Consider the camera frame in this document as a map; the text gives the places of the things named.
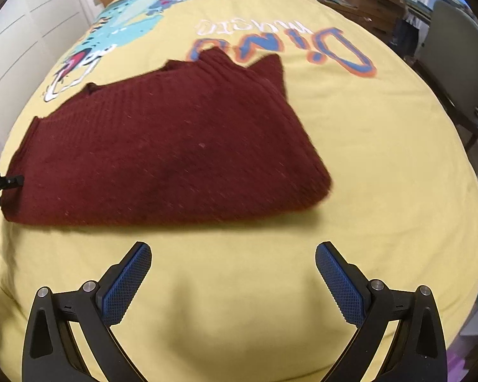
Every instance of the chair leg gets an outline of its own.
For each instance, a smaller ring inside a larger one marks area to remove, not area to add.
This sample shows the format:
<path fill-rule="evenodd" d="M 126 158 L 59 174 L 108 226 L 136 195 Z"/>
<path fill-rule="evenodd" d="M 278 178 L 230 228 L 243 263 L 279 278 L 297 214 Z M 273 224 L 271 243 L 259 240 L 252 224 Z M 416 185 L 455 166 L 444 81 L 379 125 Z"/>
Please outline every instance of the chair leg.
<path fill-rule="evenodd" d="M 467 141 L 466 145 L 465 145 L 465 151 L 469 151 L 473 145 L 476 143 L 476 141 L 478 140 L 478 132 L 477 133 L 473 133 L 471 135 L 471 138 L 469 139 L 469 141 Z"/>

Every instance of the ribbed knit fabric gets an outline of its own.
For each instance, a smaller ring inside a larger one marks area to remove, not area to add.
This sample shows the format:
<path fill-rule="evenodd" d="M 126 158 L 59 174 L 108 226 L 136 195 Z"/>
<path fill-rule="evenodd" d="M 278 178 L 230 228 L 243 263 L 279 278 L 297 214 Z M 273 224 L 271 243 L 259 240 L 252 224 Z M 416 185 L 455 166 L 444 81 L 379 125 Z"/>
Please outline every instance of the ribbed knit fabric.
<path fill-rule="evenodd" d="M 219 49 L 97 86 L 35 117 L 11 160 L 7 220 L 145 225 L 304 210 L 331 180 L 286 102 L 278 55 L 250 68 Z"/>

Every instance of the silver bolt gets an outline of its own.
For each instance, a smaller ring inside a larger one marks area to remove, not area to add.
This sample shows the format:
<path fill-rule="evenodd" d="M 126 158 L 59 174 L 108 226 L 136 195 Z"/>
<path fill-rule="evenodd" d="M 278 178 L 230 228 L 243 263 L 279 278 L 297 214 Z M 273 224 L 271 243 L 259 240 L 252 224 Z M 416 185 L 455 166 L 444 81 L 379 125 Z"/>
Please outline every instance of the silver bolt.
<path fill-rule="evenodd" d="M 39 297 L 44 297 L 48 294 L 48 289 L 46 287 L 43 287 L 42 289 L 39 289 L 37 292 L 37 296 Z"/>
<path fill-rule="evenodd" d="M 382 290 L 384 288 L 384 283 L 380 280 L 372 280 L 371 286 L 374 290 Z"/>
<path fill-rule="evenodd" d="M 83 291 L 90 292 L 96 288 L 96 282 L 86 282 L 83 285 Z"/>
<path fill-rule="evenodd" d="M 432 292 L 427 286 L 419 286 L 419 290 L 424 296 L 430 296 L 432 294 Z"/>

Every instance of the folded garment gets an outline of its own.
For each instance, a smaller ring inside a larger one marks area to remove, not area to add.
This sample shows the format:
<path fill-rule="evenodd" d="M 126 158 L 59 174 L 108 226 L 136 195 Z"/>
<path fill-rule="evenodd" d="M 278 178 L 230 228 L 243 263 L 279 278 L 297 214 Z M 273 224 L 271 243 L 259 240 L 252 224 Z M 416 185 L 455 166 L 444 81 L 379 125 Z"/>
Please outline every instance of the folded garment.
<path fill-rule="evenodd" d="M 331 179 L 286 101 L 278 55 L 249 68 L 221 50 L 98 86 L 35 117 L 8 176 L 7 220 L 167 225 L 307 209 Z"/>

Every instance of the yellow bedsheet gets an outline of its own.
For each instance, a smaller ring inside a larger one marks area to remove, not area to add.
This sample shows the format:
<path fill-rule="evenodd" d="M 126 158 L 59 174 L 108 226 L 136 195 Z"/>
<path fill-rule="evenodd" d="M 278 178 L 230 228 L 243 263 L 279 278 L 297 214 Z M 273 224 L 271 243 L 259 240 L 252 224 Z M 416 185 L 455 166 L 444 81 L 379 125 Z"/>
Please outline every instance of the yellow bedsheet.
<path fill-rule="evenodd" d="M 137 240 L 151 245 L 152 268 L 113 331 L 149 380 L 319 381 L 355 330 L 315 268 L 326 240 L 370 279 L 400 290 L 429 285 L 451 342 L 478 291 L 478 183 L 435 96 L 388 47 L 316 0 L 121 0 L 91 32 L 33 94 L 1 172 L 32 118 L 85 82 L 220 45 L 245 65 L 280 54 L 289 103 L 333 190 L 305 213 L 174 229 L 31 228 L 0 214 L 0 365 L 13 381 L 36 290 L 98 279 Z"/>

